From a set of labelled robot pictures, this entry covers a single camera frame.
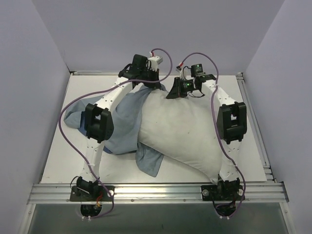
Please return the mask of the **white pillow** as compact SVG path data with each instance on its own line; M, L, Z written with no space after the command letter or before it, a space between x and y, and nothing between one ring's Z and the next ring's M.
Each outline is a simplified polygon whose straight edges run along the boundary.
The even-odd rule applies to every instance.
M152 91L142 106L140 143L191 166L217 183L222 152L208 107L188 98Z

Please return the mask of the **blue-grey pillowcase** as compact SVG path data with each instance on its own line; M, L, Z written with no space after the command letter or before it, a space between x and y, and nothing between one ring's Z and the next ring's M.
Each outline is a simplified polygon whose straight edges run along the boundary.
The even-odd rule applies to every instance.
M142 121L142 107L152 89L141 86L134 93L128 93L113 111L114 132L106 141L103 151L108 154L122 155L135 153L137 167L149 176L156 177L164 155L140 143L138 135ZM63 121L81 134L84 129L84 111L87 104L94 104L103 96L83 98L71 104L65 111Z

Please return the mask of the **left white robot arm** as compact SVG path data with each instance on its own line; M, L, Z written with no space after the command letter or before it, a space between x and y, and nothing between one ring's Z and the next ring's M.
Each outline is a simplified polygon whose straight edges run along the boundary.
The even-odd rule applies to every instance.
M112 90L94 104L87 104L84 111L84 129L87 137L85 163L77 179L77 189L87 200L100 196L99 166L104 143L114 131L112 114L121 100L139 83L160 88L159 68L163 58L151 53L149 58L134 55L132 63L126 65L116 78Z

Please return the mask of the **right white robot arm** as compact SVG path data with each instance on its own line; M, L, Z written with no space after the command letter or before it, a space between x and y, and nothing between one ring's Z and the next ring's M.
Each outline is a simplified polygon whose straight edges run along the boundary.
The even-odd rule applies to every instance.
M216 193L219 198L228 199L233 194L239 194L242 189L237 159L240 144L247 132L246 104L231 98L219 86L218 77L206 74L201 64L188 68L191 79L186 79L181 64L176 69L179 71L179 76L174 79L167 99L185 98L193 91L199 91L202 96L210 99L214 129L222 151Z

